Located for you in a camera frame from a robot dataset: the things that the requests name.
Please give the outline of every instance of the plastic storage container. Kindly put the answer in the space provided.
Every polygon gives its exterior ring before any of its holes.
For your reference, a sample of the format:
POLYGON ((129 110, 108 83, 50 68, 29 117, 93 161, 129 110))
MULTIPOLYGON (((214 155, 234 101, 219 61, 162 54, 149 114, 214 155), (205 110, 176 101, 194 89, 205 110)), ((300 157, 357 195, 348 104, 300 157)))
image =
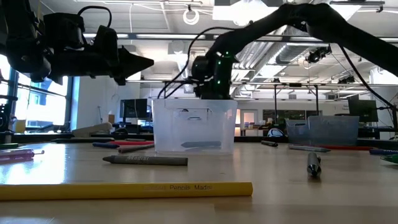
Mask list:
POLYGON ((234 100, 153 100, 155 150, 232 153, 237 107, 234 100))
POLYGON ((286 120, 289 143, 306 145, 355 146, 358 116, 310 116, 306 120, 286 120))

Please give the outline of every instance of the computer monitor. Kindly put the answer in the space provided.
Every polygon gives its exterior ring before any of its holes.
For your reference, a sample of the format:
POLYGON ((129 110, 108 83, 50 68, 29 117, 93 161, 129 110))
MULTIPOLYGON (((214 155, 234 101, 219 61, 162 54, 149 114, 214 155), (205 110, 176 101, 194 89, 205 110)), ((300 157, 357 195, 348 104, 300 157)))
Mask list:
POLYGON ((121 100, 121 118, 147 118, 147 99, 121 100))
POLYGON ((374 100, 348 100, 349 115, 359 116, 359 122, 378 122, 374 100))

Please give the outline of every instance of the ceiling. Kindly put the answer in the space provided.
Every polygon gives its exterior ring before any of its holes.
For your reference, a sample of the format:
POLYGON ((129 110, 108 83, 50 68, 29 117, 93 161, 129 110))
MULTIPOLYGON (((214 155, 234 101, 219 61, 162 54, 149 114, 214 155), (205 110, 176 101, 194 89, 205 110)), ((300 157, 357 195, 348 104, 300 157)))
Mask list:
MULTIPOLYGON (((197 34, 213 26, 239 27, 235 25, 233 21, 214 21, 212 19, 212 16, 209 14, 211 14, 211 10, 213 9, 214 0, 201 0, 203 3, 202 6, 192 6, 192 9, 204 10, 204 13, 200 12, 199 21, 195 25, 188 25, 183 21, 184 11, 163 12, 160 11, 162 8, 159 4, 137 6, 132 4, 103 4, 101 2, 81 1, 86 0, 41 0, 40 7, 38 7, 38 1, 31 1, 31 5, 34 9, 40 8, 41 14, 53 12, 77 13, 82 7, 89 5, 106 6, 113 14, 111 27, 115 29, 116 32, 132 31, 140 33, 197 34)), ((295 0, 296 3, 308 1, 295 0)), ((385 2, 385 11, 398 11, 398 1, 385 0, 385 2)), ((166 10, 181 10, 185 8, 186 6, 164 5, 164 9, 166 10)), ((106 11, 96 9, 85 11, 82 16, 85 20, 86 33, 95 33, 98 26, 106 24, 109 18, 106 11)), ((396 21, 398 21, 398 14, 386 12, 357 12, 348 20, 350 24, 373 35, 388 37, 398 37, 398 22, 396 21)), ((135 45, 141 55, 155 60, 155 65, 153 67, 142 72, 145 79, 172 78, 179 72, 179 67, 175 58, 168 54, 169 43, 171 43, 170 40, 125 40, 120 42, 120 44, 124 45, 135 45)), ((198 49, 206 50, 211 45, 212 43, 210 41, 198 41, 194 46, 198 49)), ((271 49, 271 44, 268 46, 266 46, 266 44, 262 45, 262 50, 264 51, 261 53, 267 52, 267 48, 271 49)), ((332 51, 333 55, 328 55, 321 60, 319 64, 309 66, 308 63, 304 61, 304 58, 308 55, 307 49, 299 57, 295 58, 289 66, 280 71, 276 77, 279 77, 282 82, 306 82, 308 80, 311 82, 337 82, 339 77, 347 74, 343 73, 346 68, 349 70, 351 67, 338 46, 332 45, 332 51)), ((264 55, 265 54, 257 55, 257 57, 262 58, 264 55)), ((363 77, 367 78, 370 69, 373 68, 374 65, 355 54, 350 53, 350 56, 363 74, 363 77)), ((253 73, 257 73, 259 67, 254 67, 253 69, 255 71, 247 72, 246 75, 241 74, 240 78, 253 79, 253 73)))

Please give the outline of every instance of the black cable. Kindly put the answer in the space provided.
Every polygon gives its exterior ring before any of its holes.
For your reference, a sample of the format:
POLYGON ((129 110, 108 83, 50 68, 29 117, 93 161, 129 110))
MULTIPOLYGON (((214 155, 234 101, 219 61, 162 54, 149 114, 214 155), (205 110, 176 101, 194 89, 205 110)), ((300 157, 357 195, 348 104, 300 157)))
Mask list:
POLYGON ((167 99, 169 96, 171 96, 175 91, 177 91, 182 85, 187 84, 185 82, 179 84, 170 94, 168 94, 165 99, 167 99))
POLYGON ((339 47, 341 49, 341 51, 343 52, 344 56, 347 58, 348 63, 351 65, 351 67, 353 68, 354 72, 356 73, 356 75, 358 76, 358 78, 361 80, 362 84, 379 100, 381 100, 383 103, 385 103, 387 105, 387 107, 390 108, 395 108, 394 105, 392 105, 390 102, 388 102, 386 99, 384 99, 381 95, 379 95, 378 93, 376 93, 365 81, 365 79, 361 76, 361 74, 359 73, 358 69, 355 67, 354 63, 351 61, 350 57, 347 54, 347 51, 344 49, 343 46, 341 46, 339 44, 339 47))
POLYGON ((166 90, 166 88, 167 88, 171 83, 173 83, 175 80, 177 80, 177 79, 182 75, 182 73, 185 71, 185 69, 187 69, 188 64, 189 64, 190 52, 191 52, 191 48, 192 48, 193 43, 194 43, 196 40, 198 40, 198 38, 199 38, 201 35, 203 35, 205 32, 208 32, 208 31, 210 31, 210 30, 215 30, 215 29, 235 30, 234 28, 228 28, 228 27, 210 27, 210 28, 205 29, 204 31, 200 32, 200 33, 191 41, 191 44, 190 44, 189 47, 188 47, 187 62, 185 62, 184 67, 181 69, 181 71, 180 71, 171 81, 169 81, 169 82, 161 89, 161 91, 160 91, 159 94, 157 95, 157 98, 158 98, 158 99, 160 98, 160 96, 162 95, 162 93, 166 90))
POLYGON ((80 11, 77 13, 77 15, 80 16, 87 9, 104 9, 104 10, 107 10, 107 12, 109 13, 109 21, 108 21, 107 27, 111 27, 112 12, 107 7, 104 7, 104 6, 86 6, 86 7, 83 7, 82 9, 80 9, 80 11))

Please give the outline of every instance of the yellow pencil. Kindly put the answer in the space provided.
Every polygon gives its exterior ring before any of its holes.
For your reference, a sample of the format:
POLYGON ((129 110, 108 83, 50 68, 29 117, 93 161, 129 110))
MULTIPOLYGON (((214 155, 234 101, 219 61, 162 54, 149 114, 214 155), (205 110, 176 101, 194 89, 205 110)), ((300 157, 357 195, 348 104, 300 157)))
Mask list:
POLYGON ((0 200, 250 196, 251 182, 0 185, 0 200))

